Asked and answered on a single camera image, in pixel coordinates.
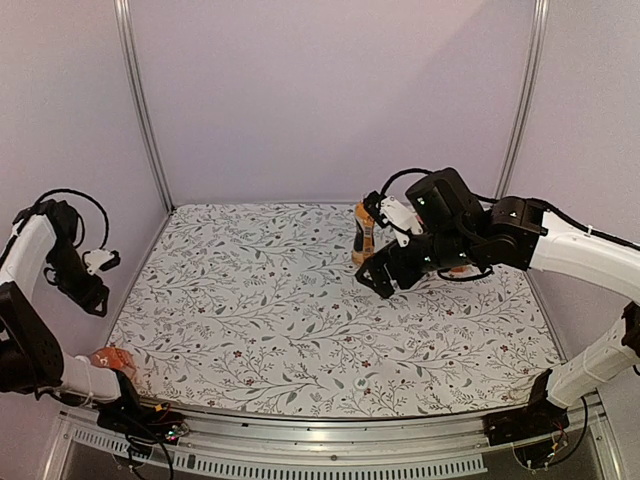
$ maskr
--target bottle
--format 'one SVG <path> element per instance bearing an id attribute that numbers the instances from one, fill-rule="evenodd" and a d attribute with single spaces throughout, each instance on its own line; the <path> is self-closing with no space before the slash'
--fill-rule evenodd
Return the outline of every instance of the bottle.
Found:
<path id="1" fill-rule="evenodd" d="M 374 254 L 373 226 L 375 225 L 375 221 L 364 209 L 362 202 L 356 206 L 355 217 L 356 238 L 353 242 L 351 259 L 353 263 L 360 266 L 367 258 Z"/>

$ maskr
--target robotic arm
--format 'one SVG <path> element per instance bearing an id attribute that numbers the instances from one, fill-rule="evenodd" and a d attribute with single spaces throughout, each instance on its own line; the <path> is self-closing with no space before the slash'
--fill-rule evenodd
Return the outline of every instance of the robotic arm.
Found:
<path id="1" fill-rule="evenodd" d="M 640 246 L 584 227 L 547 202 L 505 197 L 485 210 L 452 168 L 430 173 L 406 192 L 425 233 L 396 224 L 408 208 L 382 206 L 372 192 L 365 209 L 399 240 L 383 247 L 356 273 L 381 297 L 415 285 L 426 273 L 473 264 L 482 272 L 509 265 L 563 273 L 621 293 L 632 302 L 611 329 L 568 363 L 541 374 L 526 407 L 485 417 L 492 445 L 550 433 L 568 426 L 567 408 L 583 395 L 640 363 Z"/>
<path id="2" fill-rule="evenodd" d="M 45 274 L 53 274 L 49 283 L 87 313 L 106 315 L 109 289 L 96 273 L 115 267 L 120 257 L 102 248 L 81 257 L 72 243 L 79 218 L 66 201 L 48 200 L 20 212 L 14 222 L 0 257 L 0 392 L 49 394 L 70 406 L 90 404 L 100 412 L 100 426 L 147 441 L 176 437 L 172 430 L 182 426 L 182 415 L 141 406 L 122 372 L 63 352 L 31 305 L 37 276 L 47 263 Z M 154 425 L 159 415 L 163 426 Z"/>

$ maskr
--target floral tablecloth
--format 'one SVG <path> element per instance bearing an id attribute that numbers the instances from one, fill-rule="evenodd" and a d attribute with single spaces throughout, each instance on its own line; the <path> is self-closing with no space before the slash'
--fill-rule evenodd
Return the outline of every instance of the floral tablecloth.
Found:
<path id="1" fill-rule="evenodd" d="M 526 402 L 559 362 L 521 272 L 431 276 L 382 300 L 354 279 L 354 232 L 344 205 L 178 208 L 111 336 L 139 390 L 271 414 L 442 414 Z"/>

